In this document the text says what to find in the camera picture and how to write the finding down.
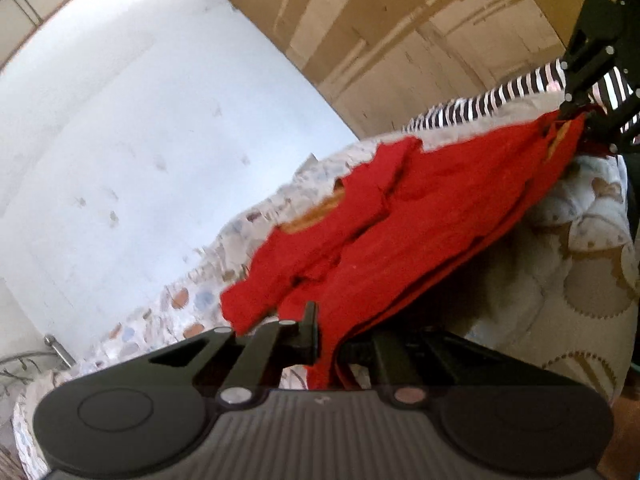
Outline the metal bed headboard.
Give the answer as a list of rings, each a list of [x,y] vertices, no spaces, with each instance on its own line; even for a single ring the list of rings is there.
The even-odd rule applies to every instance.
[[[28,385],[47,370],[69,370],[75,363],[76,360],[58,338],[47,334],[43,337],[40,348],[8,353],[1,357],[1,385]]]

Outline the polka dot quilt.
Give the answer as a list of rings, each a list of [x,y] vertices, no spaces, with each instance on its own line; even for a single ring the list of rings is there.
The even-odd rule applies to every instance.
[[[280,385],[249,410],[221,415],[178,462],[132,478],[80,478],[52,470],[34,433],[37,405],[66,382],[140,358],[216,327],[221,294],[247,276],[275,226],[333,194],[336,181],[382,143],[419,138],[427,151],[560,113],[552,96],[516,100],[494,116],[446,128],[396,132],[313,162],[273,195],[230,220],[202,262],[152,307],[116,326],[64,372],[38,377],[17,399],[13,432],[31,479],[593,479],[597,467],[558,478],[524,478],[469,462],[418,411],[395,408],[372,385],[372,338],[382,332],[446,332],[593,388],[611,408],[631,363],[639,263],[627,218],[623,157],[582,132],[550,191],[502,237],[407,307],[343,341],[337,365],[350,385],[313,389],[310,365],[283,370]],[[259,326],[279,320],[267,315]]]

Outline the striped bed sheet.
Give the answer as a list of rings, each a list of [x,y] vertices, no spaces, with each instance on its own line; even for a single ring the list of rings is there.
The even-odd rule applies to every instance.
[[[562,92],[566,87],[567,67],[567,62],[557,58],[478,96],[455,98],[436,104],[411,118],[402,130],[415,132],[465,124],[495,114],[500,107],[514,99],[539,93]],[[625,75],[617,67],[606,73],[588,91],[589,99],[607,112],[616,110],[634,94],[637,91],[631,88]]]

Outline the red knitted sweater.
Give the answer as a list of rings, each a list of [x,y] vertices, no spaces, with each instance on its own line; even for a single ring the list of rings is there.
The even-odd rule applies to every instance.
[[[340,344],[382,322],[495,243],[561,177],[585,121],[544,114],[427,151],[415,136],[382,143],[333,194],[275,226],[247,276],[220,296],[241,335],[270,314],[319,308],[313,389],[346,387]]]

